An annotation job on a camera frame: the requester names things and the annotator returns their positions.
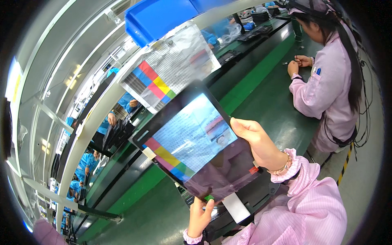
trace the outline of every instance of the blue glove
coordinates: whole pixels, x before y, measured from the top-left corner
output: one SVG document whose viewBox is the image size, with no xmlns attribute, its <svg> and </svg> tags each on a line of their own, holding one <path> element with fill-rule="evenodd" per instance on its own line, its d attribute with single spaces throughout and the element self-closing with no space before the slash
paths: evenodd
<svg viewBox="0 0 392 245">
<path fill-rule="evenodd" d="M 246 25 L 244 25 L 245 30 L 252 30 L 254 28 L 254 23 L 249 22 Z"/>
</svg>

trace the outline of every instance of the wristwatch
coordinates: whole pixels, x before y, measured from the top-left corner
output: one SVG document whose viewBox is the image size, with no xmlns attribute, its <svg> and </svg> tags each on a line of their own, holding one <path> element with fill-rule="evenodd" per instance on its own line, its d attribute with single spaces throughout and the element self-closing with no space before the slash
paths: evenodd
<svg viewBox="0 0 392 245">
<path fill-rule="evenodd" d="M 282 169 L 280 169 L 280 170 L 276 170 L 276 171 L 269 171 L 269 170 L 267 170 L 267 172 L 269 172 L 270 174 L 273 174 L 273 175 L 276 175 L 276 176 L 282 176 L 282 175 L 285 175 L 287 173 L 287 171 L 289 170 L 289 168 L 290 168 L 290 166 L 292 164 L 291 156 L 287 152 L 285 152 L 285 151 L 281 151 L 281 152 L 283 152 L 283 153 L 285 153 L 287 155 L 288 160 L 287 160 L 285 166 Z"/>
</svg>

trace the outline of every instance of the blue color patch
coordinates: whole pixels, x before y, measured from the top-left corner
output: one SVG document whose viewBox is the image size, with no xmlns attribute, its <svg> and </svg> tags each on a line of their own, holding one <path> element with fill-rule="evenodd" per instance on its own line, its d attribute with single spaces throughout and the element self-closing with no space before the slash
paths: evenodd
<svg viewBox="0 0 392 245">
<path fill-rule="evenodd" d="M 162 98 L 162 100 L 161 100 L 163 103 L 167 103 L 167 102 L 169 102 L 170 101 L 170 98 L 167 96 L 167 95 L 165 95 L 163 98 Z"/>
<path fill-rule="evenodd" d="M 177 168 L 173 168 L 172 170 L 170 170 L 170 172 L 176 176 L 177 178 L 179 178 L 182 182 L 184 182 L 185 180 L 185 176 L 183 172 L 181 172 L 180 170 L 178 170 Z"/>
<path fill-rule="evenodd" d="M 151 79 L 150 79 L 149 77 L 147 77 L 147 75 L 146 75 L 139 67 L 136 67 L 136 68 L 132 71 L 132 73 L 135 74 L 135 76 L 136 76 L 137 78 L 139 78 L 140 81 L 141 81 L 144 85 L 148 86 L 148 85 L 150 85 L 150 84 L 152 83 Z"/>
</svg>

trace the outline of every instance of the yellow and black striped tape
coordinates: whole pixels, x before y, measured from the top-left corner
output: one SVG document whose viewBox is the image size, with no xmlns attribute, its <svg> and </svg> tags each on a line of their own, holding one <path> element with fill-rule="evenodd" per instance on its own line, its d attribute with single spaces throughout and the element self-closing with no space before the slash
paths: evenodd
<svg viewBox="0 0 392 245">
<path fill-rule="evenodd" d="M 340 182 L 342 181 L 344 171 L 346 171 L 347 164 L 348 164 L 348 160 L 350 159 L 351 151 L 352 151 L 352 148 L 353 148 L 353 147 L 354 147 L 354 142 L 352 142 L 351 145 L 350 145 L 350 149 L 348 150 L 347 157 L 346 157 L 346 161 L 344 162 L 342 172 L 340 173 L 340 176 L 339 176 L 339 178 L 338 178 L 338 181 L 336 182 L 336 184 L 337 184 L 338 186 L 339 186 Z"/>
</svg>

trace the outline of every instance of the plastic bag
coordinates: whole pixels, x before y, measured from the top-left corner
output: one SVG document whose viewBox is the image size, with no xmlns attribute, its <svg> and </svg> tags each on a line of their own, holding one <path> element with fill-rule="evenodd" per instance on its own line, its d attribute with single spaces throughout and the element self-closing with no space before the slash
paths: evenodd
<svg viewBox="0 0 392 245">
<path fill-rule="evenodd" d="M 256 12 L 258 13 L 268 11 L 267 8 L 262 5 L 257 5 L 255 8 L 256 8 Z"/>
<path fill-rule="evenodd" d="M 238 23 L 227 25 L 226 28 L 229 30 L 229 34 L 221 37 L 224 44 L 232 42 L 241 35 L 241 25 Z"/>
</svg>

